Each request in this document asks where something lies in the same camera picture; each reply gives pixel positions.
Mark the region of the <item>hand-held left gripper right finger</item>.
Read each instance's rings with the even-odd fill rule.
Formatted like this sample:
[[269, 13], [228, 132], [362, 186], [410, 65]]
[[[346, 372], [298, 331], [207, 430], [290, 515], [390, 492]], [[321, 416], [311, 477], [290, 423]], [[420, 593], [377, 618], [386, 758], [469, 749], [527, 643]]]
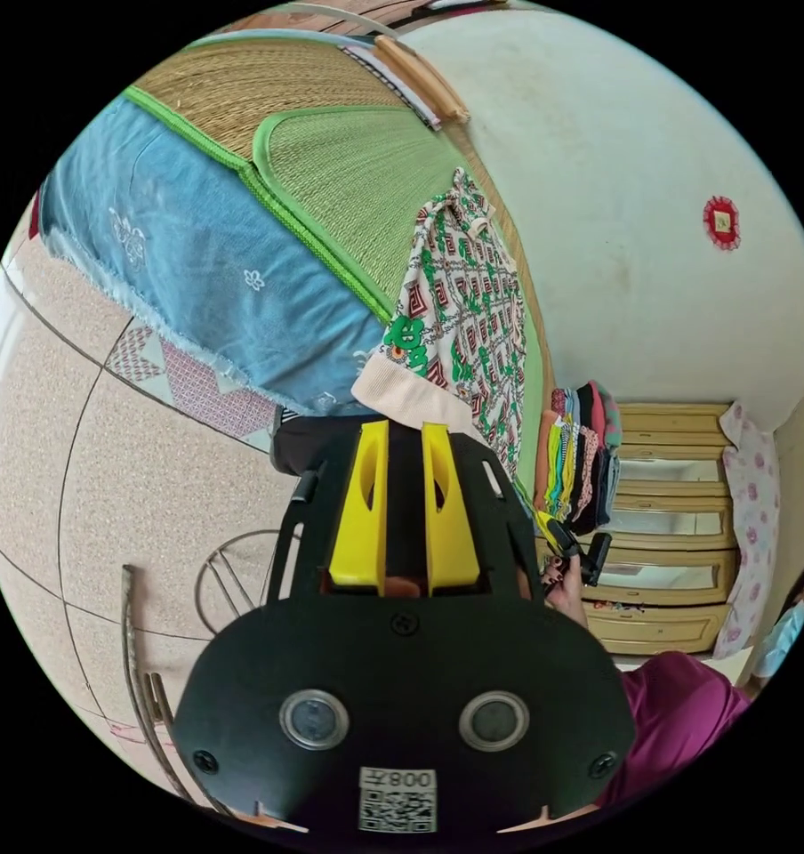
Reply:
[[421, 438], [428, 590], [435, 597], [475, 586], [479, 565], [451, 435], [426, 423]]

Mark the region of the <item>person's right hand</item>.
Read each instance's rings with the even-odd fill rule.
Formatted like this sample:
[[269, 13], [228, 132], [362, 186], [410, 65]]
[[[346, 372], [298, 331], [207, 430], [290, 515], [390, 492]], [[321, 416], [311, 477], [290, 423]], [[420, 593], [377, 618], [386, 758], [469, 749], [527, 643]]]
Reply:
[[588, 630], [583, 606], [583, 579], [578, 555], [550, 556], [543, 567], [541, 584], [548, 605]]

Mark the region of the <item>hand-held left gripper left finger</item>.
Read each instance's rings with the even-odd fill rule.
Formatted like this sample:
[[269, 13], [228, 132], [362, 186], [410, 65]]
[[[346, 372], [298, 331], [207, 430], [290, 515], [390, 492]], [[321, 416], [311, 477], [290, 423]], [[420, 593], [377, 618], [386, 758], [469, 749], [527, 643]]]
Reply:
[[385, 593], [390, 423], [361, 427], [329, 561], [334, 587]]

